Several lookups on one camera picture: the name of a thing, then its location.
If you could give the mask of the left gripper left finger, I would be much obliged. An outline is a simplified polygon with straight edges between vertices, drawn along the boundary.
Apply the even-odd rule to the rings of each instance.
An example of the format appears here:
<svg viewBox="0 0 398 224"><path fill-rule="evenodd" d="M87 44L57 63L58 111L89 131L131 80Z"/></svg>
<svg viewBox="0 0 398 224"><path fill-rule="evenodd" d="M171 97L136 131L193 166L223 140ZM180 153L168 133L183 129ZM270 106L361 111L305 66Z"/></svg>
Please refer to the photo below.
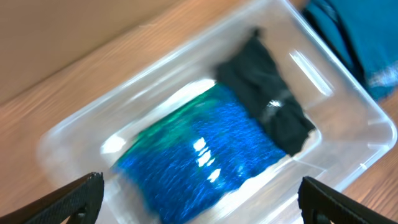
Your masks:
<svg viewBox="0 0 398 224"><path fill-rule="evenodd" d="M104 177L91 172L1 217L1 224L94 224L104 197Z"/></svg>

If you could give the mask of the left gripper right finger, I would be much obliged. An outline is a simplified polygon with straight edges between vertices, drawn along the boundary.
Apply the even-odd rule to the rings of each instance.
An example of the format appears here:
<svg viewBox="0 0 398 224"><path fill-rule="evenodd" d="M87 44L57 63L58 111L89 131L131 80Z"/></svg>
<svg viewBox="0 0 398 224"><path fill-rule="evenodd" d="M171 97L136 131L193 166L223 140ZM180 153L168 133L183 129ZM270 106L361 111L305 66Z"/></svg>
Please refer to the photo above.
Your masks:
<svg viewBox="0 0 398 224"><path fill-rule="evenodd" d="M309 176L300 184L298 206L304 224L397 224Z"/></svg>

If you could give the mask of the blue green sequin cloth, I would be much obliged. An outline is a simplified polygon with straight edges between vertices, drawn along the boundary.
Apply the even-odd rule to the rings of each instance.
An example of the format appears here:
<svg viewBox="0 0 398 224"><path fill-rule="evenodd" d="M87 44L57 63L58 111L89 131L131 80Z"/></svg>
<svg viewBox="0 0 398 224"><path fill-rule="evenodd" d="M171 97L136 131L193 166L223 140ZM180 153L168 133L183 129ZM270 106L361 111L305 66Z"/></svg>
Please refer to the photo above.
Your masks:
<svg viewBox="0 0 398 224"><path fill-rule="evenodd" d="M114 168L163 223L185 223L284 155L217 84L141 131Z"/></svg>

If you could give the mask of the black cloth with grey band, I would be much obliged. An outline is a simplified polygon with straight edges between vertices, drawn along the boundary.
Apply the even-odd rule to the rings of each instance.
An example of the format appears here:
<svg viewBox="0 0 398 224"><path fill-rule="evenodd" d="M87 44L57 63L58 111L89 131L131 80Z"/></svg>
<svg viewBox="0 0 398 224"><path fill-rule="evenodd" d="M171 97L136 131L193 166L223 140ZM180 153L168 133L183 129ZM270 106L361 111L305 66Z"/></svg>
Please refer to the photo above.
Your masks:
<svg viewBox="0 0 398 224"><path fill-rule="evenodd" d="M282 79L261 37L262 30L253 29L240 49L217 65L216 77L234 92L274 143L294 156L315 126Z"/></svg>

